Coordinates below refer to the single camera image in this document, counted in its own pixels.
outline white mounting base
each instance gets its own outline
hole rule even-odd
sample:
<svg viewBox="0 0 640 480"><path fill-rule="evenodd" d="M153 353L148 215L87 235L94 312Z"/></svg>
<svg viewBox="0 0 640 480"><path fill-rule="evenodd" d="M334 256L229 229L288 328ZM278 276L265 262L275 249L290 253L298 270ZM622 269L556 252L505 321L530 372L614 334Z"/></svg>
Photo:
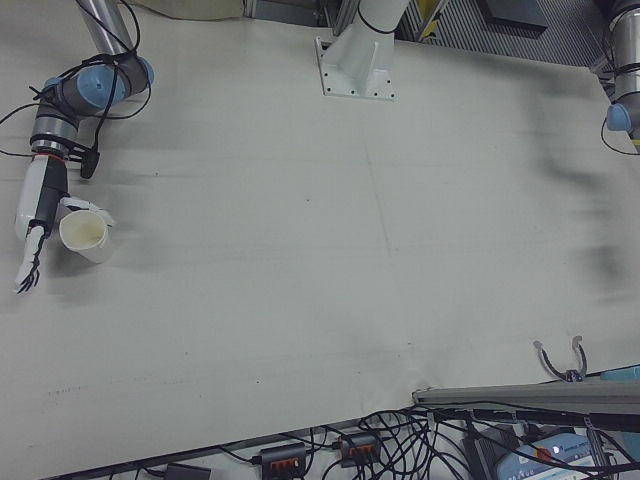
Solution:
<svg viewBox="0 0 640 480"><path fill-rule="evenodd" d="M350 29L345 30L338 41L346 42L343 38L350 35ZM342 71L340 65L328 63L324 60L324 54L329 50L322 48L322 40L316 37L316 55L318 66L320 67L320 79L325 95L336 97L369 98L372 100L395 101L396 93L391 82L389 70L374 68L377 53L379 52L378 42L374 42L371 52L371 68L366 76L366 84L363 86L355 78Z"/></svg>

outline electrical outlet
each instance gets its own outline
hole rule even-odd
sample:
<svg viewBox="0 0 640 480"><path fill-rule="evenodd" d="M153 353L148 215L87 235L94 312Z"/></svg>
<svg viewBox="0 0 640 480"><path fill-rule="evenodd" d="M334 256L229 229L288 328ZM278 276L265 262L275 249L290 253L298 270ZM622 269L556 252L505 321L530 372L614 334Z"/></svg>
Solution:
<svg viewBox="0 0 640 480"><path fill-rule="evenodd" d="M380 440L371 433L355 433L340 437L340 466L369 465L380 458Z"/></svg>
<svg viewBox="0 0 640 480"><path fill-rule="evenodd" d="M304 443L294 443L260 450L262 480L292 480L304 475L307 450Z"/></svg>

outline black connector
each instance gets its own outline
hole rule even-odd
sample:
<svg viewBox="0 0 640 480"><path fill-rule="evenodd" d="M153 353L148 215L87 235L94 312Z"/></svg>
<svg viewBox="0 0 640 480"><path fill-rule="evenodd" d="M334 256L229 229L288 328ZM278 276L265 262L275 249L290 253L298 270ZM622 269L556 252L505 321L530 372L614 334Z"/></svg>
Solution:
<svg viewBox="0 0 640 480"><path fill-rule="evenodd" d="M292 480L304 476L307 468L307 451L304 443L260 450L262 480Z"/></svg>
<svg viewBox="0 0 640 480"><path fill-rule="evenodd" d="M342 435L333 448L340 450L342 468L371 465L380 459L380 439L371 433Z"/></svg>
<svg viewBox="0 0 640 480"><path fill-rule="evenodd" d="M191 465L170 463L164 472L164 480L211 480L211 470Z"/></svg>

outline metal clamp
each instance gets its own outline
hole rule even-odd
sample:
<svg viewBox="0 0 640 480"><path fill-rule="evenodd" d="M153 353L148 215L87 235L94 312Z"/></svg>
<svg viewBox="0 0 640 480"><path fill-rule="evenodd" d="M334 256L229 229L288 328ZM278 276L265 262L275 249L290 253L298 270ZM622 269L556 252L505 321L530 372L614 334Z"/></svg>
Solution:
<svg viewBox="0 0 640 480"><path fill-rule="evenodd" d="M558 371L551 364L551 361L549 360L549 356L547 355L547 352L542 347L542 342L539 342L536 340L535 342L533 342L533 346L536 348L536 350L538 350L538 355L540 356L540 361L542 362L543 366L551 374L558 377L563 382L581 382L584 379L585 375L587 374L587 357L584 353L584 349L582 348L582 345L580 345L581 341L582 341L582 336L576 335L575 337L573 337L573 341L571 342L571 348L573 348L573 351L578 357L579 370L577 369L567 370L564 373Z"/></svg>

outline blue device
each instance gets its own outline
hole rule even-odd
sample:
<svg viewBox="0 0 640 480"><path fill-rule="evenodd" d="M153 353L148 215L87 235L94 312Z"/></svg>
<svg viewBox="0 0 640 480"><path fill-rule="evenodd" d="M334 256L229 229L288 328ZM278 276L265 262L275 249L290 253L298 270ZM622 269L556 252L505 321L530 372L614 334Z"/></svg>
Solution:
<svg viewBox="0 0 640 480"><path fill-rule="evenodd" d="M560 433L517 450L541 460L552 461L552 458L556 458L579 467L595 465L591 454L591 442L587 437L575 433ZM587 478L587 475L551 467L515 453L509 453L498 462L496 478L498 480L579 480Z"/></svg>

